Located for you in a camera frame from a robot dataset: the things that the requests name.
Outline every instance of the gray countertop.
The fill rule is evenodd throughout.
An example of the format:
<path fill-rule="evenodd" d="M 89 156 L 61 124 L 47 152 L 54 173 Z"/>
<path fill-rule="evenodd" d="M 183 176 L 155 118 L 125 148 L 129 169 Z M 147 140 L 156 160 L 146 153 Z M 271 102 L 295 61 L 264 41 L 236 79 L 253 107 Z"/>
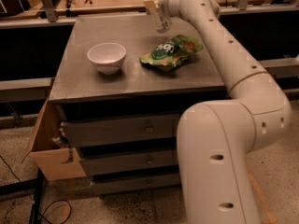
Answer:
<path fill-rule="evenodd" d="M 172 22 L 168 32 L 158 34 L 151 16 L 145 14 L 78 18 L 55 78 L 50 102 L 61 104 L 224 89 L 205 44 L 203 50 L 168 73 L 141 65 L 140 55 L 152 52 L 178 34 L 194 35 L 202 40 L 187 22 L 180 19 Z M 102 75 L 87 59 L 87 51 L 103 42 L 120 43 L 127 49 L 123 67 L 114 75 Z"/>

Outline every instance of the white bowl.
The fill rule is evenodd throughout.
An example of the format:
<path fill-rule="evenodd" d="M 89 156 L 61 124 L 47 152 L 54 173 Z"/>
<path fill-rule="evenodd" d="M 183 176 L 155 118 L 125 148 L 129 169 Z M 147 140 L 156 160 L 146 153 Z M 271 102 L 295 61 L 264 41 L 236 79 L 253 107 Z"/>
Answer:
<path fill-rule="evenodd" d="M 117 43 L 102 43 L 89 49 L 87 57 L 101 73 L 111 75 L 121 69 L 126 49 Z"/>

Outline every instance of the concrete floor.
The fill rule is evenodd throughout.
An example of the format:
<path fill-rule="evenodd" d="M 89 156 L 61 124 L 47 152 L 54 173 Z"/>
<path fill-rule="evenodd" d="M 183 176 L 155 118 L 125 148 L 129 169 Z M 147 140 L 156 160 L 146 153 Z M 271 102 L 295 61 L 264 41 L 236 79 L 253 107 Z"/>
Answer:
<path fill-rule="evenodd" d="M 279 224 L 299 223 L 299 104 L 292 103 L 293 120 L 287 135 L 274 145 L 247 156 L 250 170 Z M 20 178 L 36 178 L 37 167 L 31 157 L 21 163 L 32 127 L 0 130 L 0 154 Z M 0 161 L 0 185 L 17 180 Z M 88 178 L 45 183 L 40 212 L 53 201 L 67 199 L 72 214 L 66 223 L 89 224 L 185 224 L 187 223 L 180 187 L 94 196 Z M 262 220 L 268 220 L 256 196 Z M 69 207 L 56 203 L 46 218 L 61 223 Z M 28 223 L 31 201 L 26 192 L 0 197 L 0 221 L 4 224 Z"/>

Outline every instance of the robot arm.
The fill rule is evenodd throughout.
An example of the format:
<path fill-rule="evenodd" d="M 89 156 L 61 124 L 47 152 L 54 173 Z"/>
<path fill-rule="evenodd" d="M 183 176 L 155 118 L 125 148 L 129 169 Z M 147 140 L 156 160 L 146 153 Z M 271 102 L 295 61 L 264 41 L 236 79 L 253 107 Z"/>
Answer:
<path fill-rule="evenodd" d="M 178 125 L 178 164 L 192 224 L 261 224 L 246 153 L 277 141 L 291 119 L 275 80 L 221 25 L 211 0 L 159 0 L 201 35 L 232 100 L 190 107 Z"/>

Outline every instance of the green chip bag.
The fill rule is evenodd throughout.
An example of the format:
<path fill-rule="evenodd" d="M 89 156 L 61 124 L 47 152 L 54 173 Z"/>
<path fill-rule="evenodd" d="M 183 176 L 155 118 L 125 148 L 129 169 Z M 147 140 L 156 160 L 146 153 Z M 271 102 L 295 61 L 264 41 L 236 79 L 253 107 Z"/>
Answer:
<path fill-rule="evenodd" d="M 203 48 L 193 36 L 177 35 L 160 44 L 152 53 L 140 56 L 140 62 L 153 65 L 165 72 L 182 64 L 187 58 Z"/>

